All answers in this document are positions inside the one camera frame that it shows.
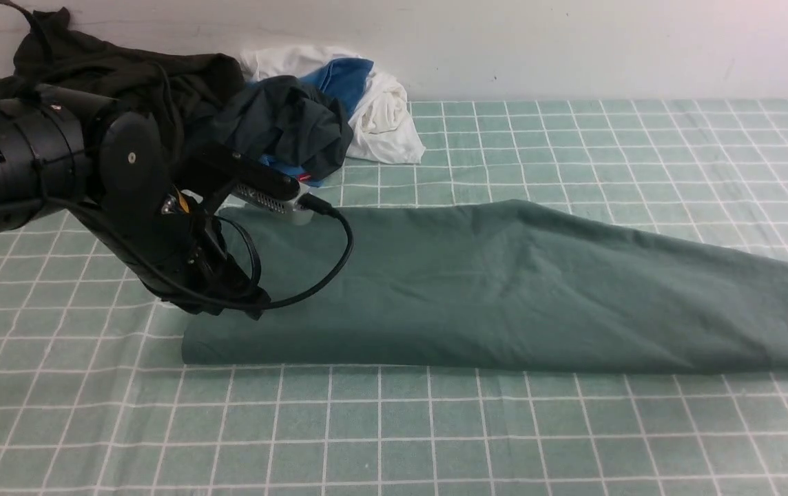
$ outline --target pile of clothes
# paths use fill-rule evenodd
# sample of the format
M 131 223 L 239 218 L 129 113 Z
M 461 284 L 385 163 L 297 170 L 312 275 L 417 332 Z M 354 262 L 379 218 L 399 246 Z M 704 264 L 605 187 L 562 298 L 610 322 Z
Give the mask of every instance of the pile of clothes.
M 294 46 L 173 56 L 122 48 L 70 29 L 70 12 L 33 12 L 54 65 L 26 35 L 0 97 L 37 83 L 125 101 L 151 114 L 173 167 L 207 141 L 321 185 L 346 156 L 418 163 L 425 151 L 406 90 L 372 60 L 342 48 Z

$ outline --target table surface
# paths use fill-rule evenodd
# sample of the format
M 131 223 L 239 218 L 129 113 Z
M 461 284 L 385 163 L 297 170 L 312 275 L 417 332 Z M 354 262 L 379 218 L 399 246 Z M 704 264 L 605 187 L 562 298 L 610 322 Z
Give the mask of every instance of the table surface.
M 526 198 L 788 260 L 788 100 L 413 115 L 422 164 L 347 161 L 318 194 Z M 788 373 L 183 367 L 189 316 L 69 214 L 1 234 L 0 279 L 0 494 L 788 496 Z

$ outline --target green towel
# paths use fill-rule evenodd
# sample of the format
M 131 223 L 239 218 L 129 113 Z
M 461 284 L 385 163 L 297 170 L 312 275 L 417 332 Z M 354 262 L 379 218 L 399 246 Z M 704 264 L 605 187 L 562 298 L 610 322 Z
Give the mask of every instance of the green towel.
M 526 201 L 343 208 L 346 268 L 259 321 L 202 315 L 187 364 L 420 364 L 573 373 L 788 370 L 788 264 L 593 222 Z M 273 299 L 314 285 L 344 247 L 336 220 L 249 229 Z M 225 234 L 247 266 L 233 229 Z

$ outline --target white wall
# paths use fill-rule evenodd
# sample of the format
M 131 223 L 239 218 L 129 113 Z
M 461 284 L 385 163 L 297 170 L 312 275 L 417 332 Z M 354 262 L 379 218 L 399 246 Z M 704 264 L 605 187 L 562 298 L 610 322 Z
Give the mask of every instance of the white wall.
M 413 98 L 788 97 L 788 0 L 32 0 L 170 53 L 290 42 L 375 59 Z M 25 34 L 0 7 L 0 75 Z

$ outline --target black wire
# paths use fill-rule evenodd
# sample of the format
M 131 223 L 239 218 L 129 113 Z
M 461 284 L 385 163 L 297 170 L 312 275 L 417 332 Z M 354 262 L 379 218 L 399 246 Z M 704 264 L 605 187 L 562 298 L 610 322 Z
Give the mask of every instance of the black wire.
M 240 234 L 244 245 L 247 246 L 247 254 L 250 257 L 250 285 L 238 296 L 250 296 L 259 287 L 259 278 L 262 276 L 262 263 L 259 261 L 259 251 L 256 251 L 256 244 L 253 242 L 250 233 L 244 229 L 244 226 L 226 217 L 217 216 L 217 218 L 232 226 Z
M 240 310 L 240 311 L 265 311 L 265 310 L 273 310 L 275 308 L 283 308 L 289 307 L 291 304 L 296 304 L 297 302 L 303 301 L 306 298 L 310 298 L 310 296 L 314 296 L 317 292 L 323 289 L 326 285 L 333 280 L 338 273 L 341 272 L 342 267 L 348 261 L 348 258 L 351 256 L 351 252 L 354 248 L 354 234 L 352 232 L 350 224 L 348 224 L 348 220 L 341 215 L 341 213 L 336 210 L 332 209 L 327 212 L 327 216 L 334 217 L 334 219 L 338 220 L 342 224 L 342 229 L 344 230 L 344 234 L 346 234 L 346 248 L 342 252 L 342 256 L 338 260 L 335 266 L 333 266 L 332 270 L 326 274 L 326 276 L 319 280 L 316 285 L 312 286 L 311 288 L 306 289 L 302 293 L 299 293 L 294 296 L 290 296 L 290 298 L 285 298 L 283 300 L 275 301 L 275 302 L 268 302 L 267 304 L 245 304 L 245 302 L 238 302 L 233 300 L 224 300 L 220 298 L 212 298 L 212 296 L 202 295 L 201 293 L 195 292 L 192 289 L 186 288 L 186 286 L 180 285 L 179 282 L 176 280 L 171 279 L 167 274 L 163 273 L 160 269 L 155 267 L 154 264 L 150 263 L 146 258 L 143 257 L 142 254 L 139 254 L 136 250 L 130 247 L 130 245 L 116 233 L 116 230 L 110 224 L 107 223 L 107 220 L 104 219 L 103 216 L 98 216 L 97 211 L 85 208 L 80 204 L 73 203 L 72 201 L 68 200 L 61 200 L 61 198 L 48 198 L 48 203 L 57 205 L 59 207 L 67 208 L 67 210 L 78 211 L 82 213 L 84 216 L 89 216 L 94 220 L 94 222 L 101 224 L 104 226 L 105 230 L 110 233 L 111 238 L 115 239 L 117 244 L 121 245 L 121 248 L 126 252 L 127 256 L 132 257 L 139 263 L 143 268 L 146 269 L 149 273 L 151 273 L 154 277 L 164 282 L 165 285 L 170 286 L 173 289 L 176 289 L 182 295 L 187 296 L 186 298 L 181 298 L 181 295 L 177 295 L 178 302 L 197 302 L 198 304 L 211 304 L 215 307 L 221 308 L 228 308 L 230 310 Z

